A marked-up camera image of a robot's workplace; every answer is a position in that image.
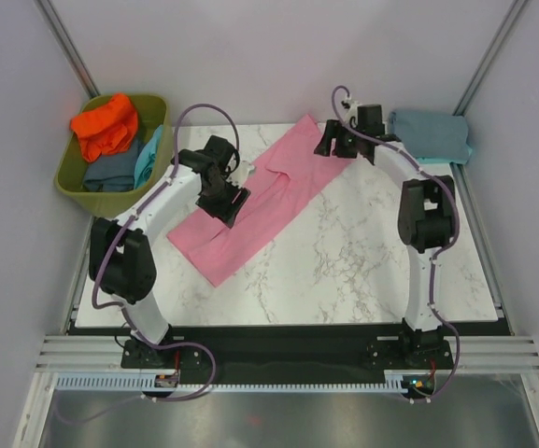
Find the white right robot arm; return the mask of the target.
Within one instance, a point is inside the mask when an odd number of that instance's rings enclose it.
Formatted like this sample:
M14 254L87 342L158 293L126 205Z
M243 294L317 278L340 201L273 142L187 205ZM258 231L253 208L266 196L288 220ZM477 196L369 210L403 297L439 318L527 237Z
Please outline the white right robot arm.
M444 329L449 323L436 309L441 254L459 237L455 185L449 175L430 175L386 132L380 105L361 105L347 97L346 115L326 122L314 153L322 157L359 156L385 173L399 188L399 238L409 259L408 303L396 342L386 343L403 365L450 368L454 365Z

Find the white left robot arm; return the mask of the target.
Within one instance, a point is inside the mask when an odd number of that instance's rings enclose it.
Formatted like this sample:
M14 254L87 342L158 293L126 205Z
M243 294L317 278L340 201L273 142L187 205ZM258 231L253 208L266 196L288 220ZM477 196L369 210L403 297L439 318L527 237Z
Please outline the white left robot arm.
M153 288L158 277L152 243L166 223L189 202L231 228L250 195L244 184L254 173L227 139L212 135L203 148L183 149L137 203L114 218L97 218L91 227L89 277L92 307L118 309L131 334L124 343L124 369L163 369L176 353L196 343L175 343Z

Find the pink t shirt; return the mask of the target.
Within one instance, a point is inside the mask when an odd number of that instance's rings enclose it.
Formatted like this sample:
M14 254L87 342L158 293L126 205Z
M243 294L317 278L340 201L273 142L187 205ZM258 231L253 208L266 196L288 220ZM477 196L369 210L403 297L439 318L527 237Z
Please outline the pink t shirt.
M350 161L316 155L322 137L310 115L299 119L254 162L250 190L229 229L197 210L168 241L214 287L220 286L284 230Z

